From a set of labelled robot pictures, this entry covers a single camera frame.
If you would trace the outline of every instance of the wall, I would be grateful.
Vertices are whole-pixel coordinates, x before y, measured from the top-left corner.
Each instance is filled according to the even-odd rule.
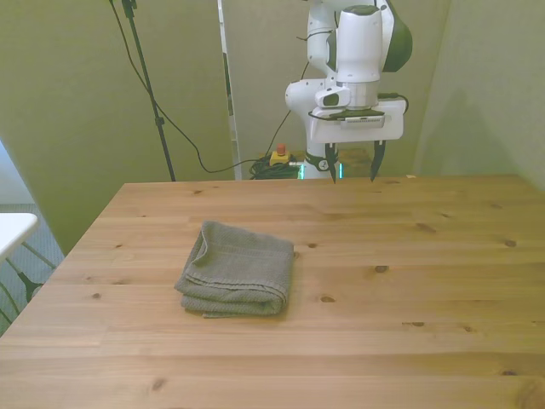
[[[450,0],[398,0],[394,5],[410,27],[415,47],[409,63],[398,73],[384,74],[381,83],[381,90],[404,94],[411,105],[403,140],[388,145],[383,175],[412,171]],[[309,3],[223,0],[223,10],[239,151],[242,159],[256,158],[267,150],[287,113],[285,89],[299,80],[307,63],[307,44],[295,37],[307,35]],[[307,72],[307,78],[321,77],[312,68]],[[296,115],[277,141],[305,149],[305,130]]]
[[[545,3],[452,2],[416,171],[518,173],[545,188]]]
[[[158,101],[210,168],[229,166],[217,1],[139,0],[135,12]],[[67,252],[125,182],[169,179],[150,101],[107,0],[7,2],[0,38],[0,135]],[[166,132],[179,180],[232,179],[205,174]]]
[[[0,205],[34,203],[11,158],[0,141]]]

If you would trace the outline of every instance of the wood grain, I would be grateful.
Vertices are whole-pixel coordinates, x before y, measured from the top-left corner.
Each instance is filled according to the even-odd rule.
[[[203,320],[205,219],[295,243],[287,312]],[[126,185],[0,339],[0,407],[545,407],[545,198],[518,177]]]

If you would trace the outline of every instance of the gray towel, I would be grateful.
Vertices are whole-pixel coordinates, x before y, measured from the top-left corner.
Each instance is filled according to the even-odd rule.
[[[175,285],[181,305],[206,318],[279,314],[288,302],[293,244],[204,222]]]

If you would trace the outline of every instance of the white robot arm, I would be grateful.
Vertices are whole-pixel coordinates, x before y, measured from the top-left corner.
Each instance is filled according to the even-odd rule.
[[[327,78],[293,83],[286,92],[307,129],[306,174],[335,180],[337,143],[376,141],[374,179],[385,141],[403,135],[408,107],[400,95],[379,94],[381,74],[410,58],[410,31],[389,0],[313,0],[307,35],[309,63]]]

